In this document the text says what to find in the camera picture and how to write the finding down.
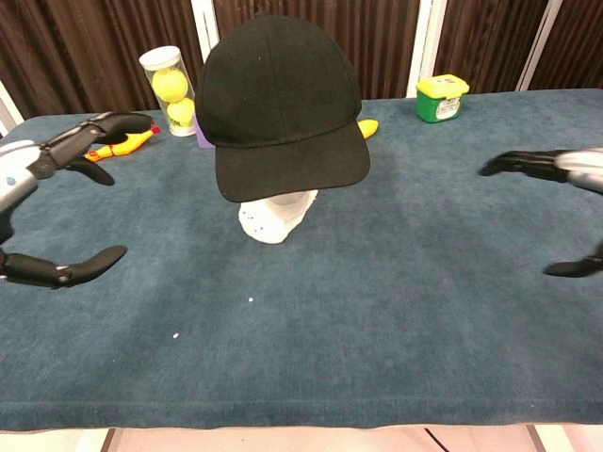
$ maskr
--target purple object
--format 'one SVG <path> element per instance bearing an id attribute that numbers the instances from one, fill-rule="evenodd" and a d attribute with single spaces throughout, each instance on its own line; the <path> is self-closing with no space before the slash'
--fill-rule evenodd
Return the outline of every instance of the purple object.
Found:
<path id="1" fill-rule="evenodd" d="M 197 115 L 195 116 L 195 134 L 197 135 L 197 143 L 199 144 L 200 148 L 204 148 L 204 149 L 209 149 L 209 148 L 213 148 L 214 145 L 211 144 L 209 141 L 207 141 L 207 138 L 205 138 L 205 135 L 203 133 L 203 131 L 201 130 L 201 127 L 199 127 L 199 123 L 197 122 Z"/>

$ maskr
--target brown curtain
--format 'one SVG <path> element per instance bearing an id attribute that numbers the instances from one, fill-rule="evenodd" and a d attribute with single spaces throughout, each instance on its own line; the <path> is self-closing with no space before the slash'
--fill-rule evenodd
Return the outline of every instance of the brown curtain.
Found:
<path id="1" fill-rule="evenodd" d="M 603 88 L 603 1 L 564 0 L 530 89 Z"/>
<path id="2" fill-rule="evenodd" d="M 158 108 L 139 56 L 177 45 L 196 86 L 190 0 L 1 0 L 0 79 L 24 118 Z"/>
<path id="3" fill-rule="evenodd" d="M 470 92 L 513 91 L 546 0 L 448 0 L 435 74 L 463 78 Z"/>
<path id="4" fill-rule="evenodd" d="M 419 0 L 214 0 L 220 36 L 268 11 L 303 18 L 335 38 L 363 98 L 404 97 Z"/>

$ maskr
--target cap brim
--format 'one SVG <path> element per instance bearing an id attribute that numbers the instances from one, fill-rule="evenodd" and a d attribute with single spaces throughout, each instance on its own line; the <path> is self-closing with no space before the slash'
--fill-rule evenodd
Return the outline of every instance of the cap brim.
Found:
<path id="1" fill-rule="evenodd" d="M 216 148 L 224 198 L 251 202 L 297 191 L 351 186 L 367 177 L 368 147 L 358 123 L 300 141 L 256 148 Z"/>

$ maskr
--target yellow and green container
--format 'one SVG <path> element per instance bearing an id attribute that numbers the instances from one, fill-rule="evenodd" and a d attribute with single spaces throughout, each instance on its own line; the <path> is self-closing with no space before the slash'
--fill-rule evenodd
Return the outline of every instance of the yellow and green container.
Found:
<path id="1" fill-rule="evenodd" d="M 461 113 L 467 83 L 449 73 L 416 84 L 416 114 L 425 122 L 453 120 Z"/>

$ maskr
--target yellow object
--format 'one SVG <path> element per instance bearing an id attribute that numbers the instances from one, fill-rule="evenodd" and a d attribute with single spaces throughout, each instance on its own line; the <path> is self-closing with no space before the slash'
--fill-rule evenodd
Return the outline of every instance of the yellow object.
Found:
<path id="1" fill-rule="evenodd" d="M 151 130 L 147 130 L 141 134 L 127 134 L 128 139 L 123 143 L 109 144 L 103 146 L 95 151 L 90 151 L 86 154 L 86 158 L 90 162 L 98 162 L 104 158 L 112 157 L 114 155 L 128 155 L 142 146 L 150 137 L 154 134 L 158 134 L 161 131 L 159 127 L 154 127 Z"/>
<path id="2" fill-rule="evenodd" d="M 182 101 L 168 105 L 168 118 L 174 125 L 180 127 L 190 127 L 192 125 L 192 117 L 195 114 L 195 103 L 188 97 Z"/>
<path id="3" fill-rule="evenodd" d="M 188 92 L 188 81 L 177 69 L 162 69 L 153 74 L 153 91 L 163 102 L 181 101 Z"/>
<path id="4" fill-rule="evenodd" d="M 362 136 L 367 139 L 372 137 L 377 129 L 379 128 L 379 122 L 375 120 L 360 120 L 358 121 L 358 127 L 362 132 Z"/>
<path id="5" fill-rule="evenodd" d="M 432 99 L 455 99 L 466 94 L 469 86 L 456 75 L 447 73 L 422 79 L 416 89 Z"/>

